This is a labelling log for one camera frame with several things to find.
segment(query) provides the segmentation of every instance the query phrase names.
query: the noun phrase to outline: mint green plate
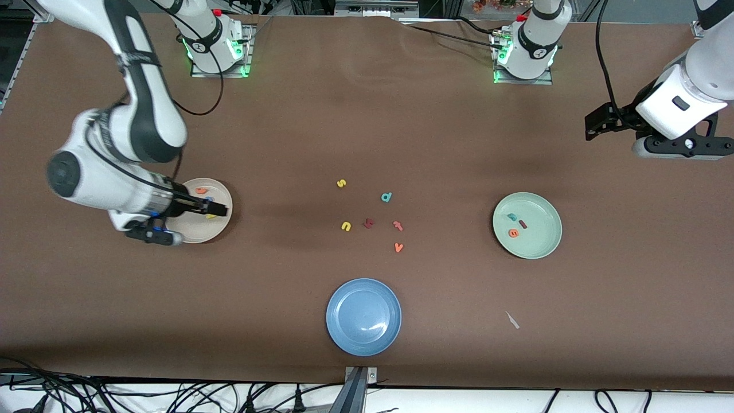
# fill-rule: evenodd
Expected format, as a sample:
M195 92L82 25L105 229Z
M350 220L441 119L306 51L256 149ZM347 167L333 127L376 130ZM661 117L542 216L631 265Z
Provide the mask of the mint green plate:
M516 221L508 215L515 214ZM527 226L523 229L522 220ZM561 242L563 227L556 208L540 195L518 192L497 204L492 216L495 236L506 250L520 258L538 259L552 253ZM510 230L519 235L510 237Z

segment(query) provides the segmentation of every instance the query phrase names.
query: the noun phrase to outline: beige plate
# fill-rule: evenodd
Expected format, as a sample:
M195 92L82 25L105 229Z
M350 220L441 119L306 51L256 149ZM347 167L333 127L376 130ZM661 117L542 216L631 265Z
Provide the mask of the beige plate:
M205 243L224 231L229 223L232 216L232 195L222 182L210 178L192 179L184 182L183 185L191 195L199 198L211 196L214 202L224 204L228 208L226 217L206 219L205 215L185 212L180 217L168 218L166 221L166 227L170 231L180 232L185 243ZM207 192L198 194L196 193L197 188L205 188Z

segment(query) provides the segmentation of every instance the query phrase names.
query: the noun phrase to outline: white scrap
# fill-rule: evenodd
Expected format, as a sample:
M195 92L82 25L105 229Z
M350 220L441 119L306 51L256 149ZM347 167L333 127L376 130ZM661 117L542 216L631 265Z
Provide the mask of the white scrap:
M520 324L517 324L517 321L515 321L515 319L512 318L512 316L508 312L505 312L505 314L507 314L507 317L509 317L509 322L512 323L513 326L515 326L515 329L519 329Z

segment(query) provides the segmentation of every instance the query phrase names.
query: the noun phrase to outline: brown tabletop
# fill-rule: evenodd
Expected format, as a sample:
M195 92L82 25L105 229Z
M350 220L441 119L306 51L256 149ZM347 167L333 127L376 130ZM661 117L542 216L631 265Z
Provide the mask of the brown tabletop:
M170 19L145 20L172 95L206 109L219 80L189 78ZM619 102L692 41L686 25L605 25ZM165 248L47 187L75 116L124 86L101 39L41 25L0 116L0 352L114 376L328 382L369 365L389 384L734 388L734 158L639 159L632 132L585 142L584 116L608 101L594 26L562 42L553 86L495 85L482 46L387 18L275 18L251 77L184 116L179 181L222 180L235 218L214 242ZM731 110L719 124L734 134ZM544 259L491 231L518 191L562 217ZM403 309L397 340L367 359L324 322L359 277Z

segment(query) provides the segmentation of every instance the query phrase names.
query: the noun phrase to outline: white floor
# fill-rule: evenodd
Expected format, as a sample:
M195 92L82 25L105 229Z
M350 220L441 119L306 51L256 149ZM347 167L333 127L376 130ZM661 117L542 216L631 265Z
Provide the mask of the white floor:
M206 390L221 387L221 384L212 384ZM236 385L239 396L239 405L243 403L249 384ZM312 384L302 386L302 389L313 387ZM303 395L303 402L307 407L331 404L339 392L340 386L327 387ZM109 389L122 392L175 392L177 384L127 384L109 386ZM255 401L258 411L277 405L294 394L295 385L280 384L265 391ZM450 390L450 389L380 389L369 390L365 413L384 413L391 409L395 413L541 413L548 404L553 390ZM619 413L642 413L642 407L647 397L645 392L610 392L617 405ZM0 412L11 413L19 409L32 408L39 401L41 392L10 390L8 387L0 389ZM156 398L122 398L117 399L134 412L165 413L173 402L175 395ZM218 392L213 399L219 401L222 407L232 412L236 397L231 388ZM79 403L72 398L67 399L72 407L79 407ZM176 409L185 412L190 406L201 400L200 396L192 397L184 405ZM612 408L602 397L602 405L612 412ZM280 407L281 412L293 407L293 403ZM552 413L602 413L594 401L593 391L562 390L550 410ZM648 413L734 413L734 394L703 393L703 392L654 392ZM195 412L219 412L214 404L199 406ZM45 413L62 413L61 406L56 402L48 402Z

